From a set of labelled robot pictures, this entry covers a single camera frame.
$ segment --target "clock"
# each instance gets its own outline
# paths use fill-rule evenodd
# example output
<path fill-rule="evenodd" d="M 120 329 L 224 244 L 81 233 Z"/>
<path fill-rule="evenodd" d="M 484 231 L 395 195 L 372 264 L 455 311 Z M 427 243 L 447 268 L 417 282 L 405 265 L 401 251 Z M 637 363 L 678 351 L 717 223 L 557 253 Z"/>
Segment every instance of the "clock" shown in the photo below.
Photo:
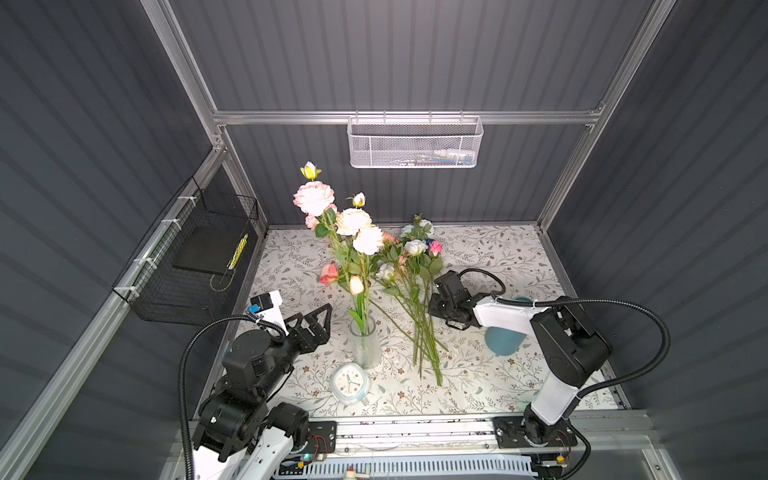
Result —
<path fill-rule="evenodd" d="M 340 366 L 331 376 L 331 392 L 344 405 L 359 402 L 370 388 L 368 374 L 354 362 Z"/>

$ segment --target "wire basket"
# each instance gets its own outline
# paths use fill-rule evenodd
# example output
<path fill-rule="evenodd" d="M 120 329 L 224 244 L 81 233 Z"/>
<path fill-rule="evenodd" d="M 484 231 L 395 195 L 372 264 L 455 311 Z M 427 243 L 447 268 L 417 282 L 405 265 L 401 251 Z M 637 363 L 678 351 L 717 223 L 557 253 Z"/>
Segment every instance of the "wire basket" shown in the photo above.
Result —
<path fill-rule="evenodd" d="M 259 209 L 252 197 L 215 190 L 198 190 L 185 198 L 176 218 L 162 220 L 155 246 L 142 258 L 135 258 L 141 246 L 137 248 L 131 256 L 135 260 L 126 263 L 112 289 L 143 320 L 204 326 L 232 313 L 258 243 Z M 235 239 L 226 253 L 230 262 L 222 268 L 223 274 L 174 266 L 184 244 L 201 229 Z M 240 254 L 235 260 L 236 250 Z M 136 262 L 138 273 L 125 283 L 125 273 Z"/>
<path fill-rule="evenodd" d="M 350 117 L 354 168 L 472 168 L 483 128 L 480 117 L 423 115 Z"/>

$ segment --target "blue container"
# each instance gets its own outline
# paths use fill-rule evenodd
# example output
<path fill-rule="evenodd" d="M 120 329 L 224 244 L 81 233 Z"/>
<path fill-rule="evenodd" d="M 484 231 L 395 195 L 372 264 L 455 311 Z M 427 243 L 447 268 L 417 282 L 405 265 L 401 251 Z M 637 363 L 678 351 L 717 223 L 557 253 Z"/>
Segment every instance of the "blue container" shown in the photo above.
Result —
<path fill-rule="evenodd" d="M 531 299 L 526 296 L 517 296 L 515 300 L 530 302 Z M 485 345 L 499 356 L 510 356 L 518 351 L 520 345 L 525 340 L 524 333 L 513 332 L 511 330 L 492 326 L 485 331 Z"/>

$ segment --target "white mesh basket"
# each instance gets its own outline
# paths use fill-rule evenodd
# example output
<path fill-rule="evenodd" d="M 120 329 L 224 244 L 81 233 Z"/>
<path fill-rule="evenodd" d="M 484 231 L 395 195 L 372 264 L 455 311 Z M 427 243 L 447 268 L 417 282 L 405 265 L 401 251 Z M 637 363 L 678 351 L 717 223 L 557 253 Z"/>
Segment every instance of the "white mesh basket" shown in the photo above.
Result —
<path fill-rule="evenodd" d="M 354 168 L 472 168 L 482 123 L 463 115 L 350 117 L 349 162 Z"/>

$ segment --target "slotted plastic wire duct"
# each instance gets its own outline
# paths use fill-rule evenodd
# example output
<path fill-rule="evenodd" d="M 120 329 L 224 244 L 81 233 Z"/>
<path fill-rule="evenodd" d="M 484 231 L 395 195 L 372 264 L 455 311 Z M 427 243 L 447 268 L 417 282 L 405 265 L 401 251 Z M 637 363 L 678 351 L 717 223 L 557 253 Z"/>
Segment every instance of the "slotted plastic wire duct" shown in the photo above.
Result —
<path fill-rule="evenodd" d="M 302 472 L 278 472 L 274 478 L 313 480 L 343 478 L 353 467 L 355 472 L 370 473 L 371 478 L 439 477 L 499 475 L 499 478 L 530 478 L 538 474 L 531 470 L 531 459 L 521 455 L 472 454 L 434 455 L 417 457 L 328 458 L 310 463 Z"/>
<path fill-rule="evenodd" d="M 382 114 L 350 117 L 354 168 L 472 168 L 483 128 L 480 117 Z"/>

